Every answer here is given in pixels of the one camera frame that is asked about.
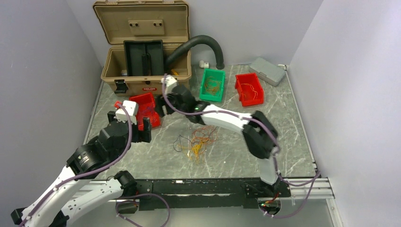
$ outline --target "black tray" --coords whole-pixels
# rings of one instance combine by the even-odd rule
[[[164,75],[163,41],[124,41],[127,73],[132,76]]]

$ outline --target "robotic arm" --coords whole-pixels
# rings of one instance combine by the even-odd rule
[[[203,113],[200,115],[187,115],[186,117],[192,123],[198,123],[202,125],[214,125],[242,134],[244,136],[249,152],[258,158],[261,179],[265,183],[272,185],[272,190],[275,191],[274,187],[278,184],[279,179],[274,169],[273,158],[270,156],[274,148],[274,143],[266,134],[266,132],[262,130],[257,124],[243,119],[253,118],[262,122],[273,133],[274,137],[277,138],[277,131],[274,129],[272,124],[267,120],[262,112],[256,111],[253,114],[236,113],[219,108],[208,102],[196,100],[195,97],[192,96],[191,92],[184,85],[178,85],[177,80],[174,79],[174,77],[172,76],[166,77],[165,84],[167,98],[173,105],[173,107],[177,110],[186,113],[212,111],[212,113]],[[164,97],[160,95],[156,99],[155,111],[161,117],[165,116],[163,106],[166,107],[167,114],[174,113],[174,110],[169,105],[167,105]],[[236,115],[239,115],[240,118],[228,114],[218,114],[222,111],[235,113]]]
[[[11,213],[16,225],[23,224],[26,227],[67,226],[104,202],[120,196],[135,195],[136,182],[128,171],[117,173],[114,179],[74,200],[70,200],[71,197],[82,186],[94,179],[98,173],[72,180],[60,188],[56,187],[63,181],[100,169],[116,160],[127,144],[129,127],[132,129],[132,142],[150,142],[151,125],[148,118],[143,120],[144,130],[138,130],[135,117],[138,104],[124,101],[123,106],[129,114],[131,125],[128,124],[127,115],[122,109],[109,112],[107,127],[74,152],[57,179],[46,191],[29,207],[16,209]],[[36,206],[38,206],[36,212],[29,216],[28,214]]]

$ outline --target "green plastic tray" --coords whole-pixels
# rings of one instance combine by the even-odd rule
[[[205,101],[221,102],[225,78],[226,72],[224,71],[205,69],[200,84],[199,98]]]

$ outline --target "gray box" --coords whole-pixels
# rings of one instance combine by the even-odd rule
[[[286,74],[284,69],[277,65],[273,65],[263,58],[257,58],[252,62],[249,67],[249,72],[256,73],[261,80],[264,80],[273,86],[277,86]]]

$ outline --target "red plastic tray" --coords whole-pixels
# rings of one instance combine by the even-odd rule
[[[149,92],[140,96],[132,96],[129,98],[129,100],[136,102],[139,105],[137,113],[137,121],[138,121],[138,128],[140,131],[143,130],[142,119],[144,117],[148,117],[150,119],[152,128],[160,126],[160,117],[155,111],[156,103],[152,93]]]
[[[264,92],[256,73],[236,75],[235,88],[242,106],[258,105],[264,102]]]

